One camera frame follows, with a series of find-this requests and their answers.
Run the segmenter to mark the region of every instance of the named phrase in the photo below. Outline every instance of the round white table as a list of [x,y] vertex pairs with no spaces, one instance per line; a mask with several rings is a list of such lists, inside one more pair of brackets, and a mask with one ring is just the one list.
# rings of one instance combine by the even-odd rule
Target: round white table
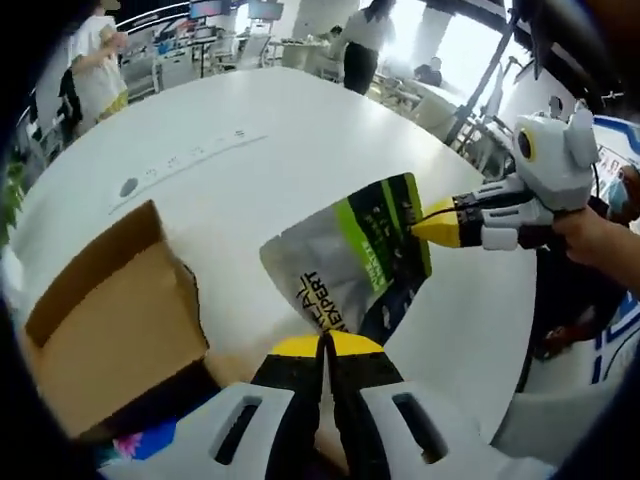
[[[131,175],[238,130],[258,139],[114,210]],[[276,341],[311,331],[271,283],[260,247],[332,202],[403,172],[415,174],[425,206],[482,182],[410,121],[303,72],[242,71],[181,85],[93,128],[29,192],[12,238],[25,266],[26,310],[92,238],[153,198],[170,244],[198,278],[212,370],[222,383],[250,378]],[[535,256],[437,246],[431,252],[433,276],[386,350],[406,379],[448,395],[490,441],[527,349]],[[318,438],[339,460],[334,428],[331,408],[324,408]]]

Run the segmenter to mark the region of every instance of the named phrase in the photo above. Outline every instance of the robotic hand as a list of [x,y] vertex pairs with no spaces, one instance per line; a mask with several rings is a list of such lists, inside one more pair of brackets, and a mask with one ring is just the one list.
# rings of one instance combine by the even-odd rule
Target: robotic hand
[[404,381],[380,345],[337,331],[277,345],[250,384],[225,388],[190,415],[189,442],[177,442],[145,465],[161,478],[177,478],[170,473],[177,471],[194,480],[306,478],[320,422],[325,351],[350,478],[533,480],[553,472],[537,460],[493,449],[477,423],[448,399]]
[[569,121],[520,117],[513,139],[516,172],[475,192],[427,208],[413,233],[446,247],[536,248],[553,236],[556,215],[587,206],[598,161],[593,114]]

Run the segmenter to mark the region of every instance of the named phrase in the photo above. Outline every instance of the white shirt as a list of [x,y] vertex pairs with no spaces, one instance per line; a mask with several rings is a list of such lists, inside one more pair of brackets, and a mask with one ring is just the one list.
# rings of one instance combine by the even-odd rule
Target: white shirt
[[353,42],[362,45],[369,50],[379,52],[387,42],[395,40],[393,22],[388,17],[380,20],[373,17],[367,23],[364,10],[359,10],[347,20],[347,24],[338,40],[332,46],[332,54],[340,54],[347,43]]
[[[116,31],[113,17],[92,15],[73,35],[69,45],[69,64],[78,56],[87,56],[103,47],[100,32],[105,27]],[[118,96],[127,89],[122,79],[116,55],[105,58],[102,64],[73,77],[80,99],[84,120],[95,122]]]

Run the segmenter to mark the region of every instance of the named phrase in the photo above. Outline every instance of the monitor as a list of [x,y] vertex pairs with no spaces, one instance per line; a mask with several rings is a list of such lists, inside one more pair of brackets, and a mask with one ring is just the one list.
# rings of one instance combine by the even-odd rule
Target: monitor
[[249,18],[254,20],[280,20],[284,3],[249,2]]
[[203,2],[191,2],[189,17],[195,20],[197,18],[229,15],[230,12],[231,3],[228,0],[205,0]]

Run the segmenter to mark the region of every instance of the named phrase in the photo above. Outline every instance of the silver plastic bag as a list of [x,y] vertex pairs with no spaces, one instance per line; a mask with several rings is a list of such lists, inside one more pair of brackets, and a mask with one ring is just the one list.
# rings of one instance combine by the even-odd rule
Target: silver plastic bag
[[269,240],[260,257],[289,303],[320,330],[384,344],[431,275],[412,174],[373,183]]

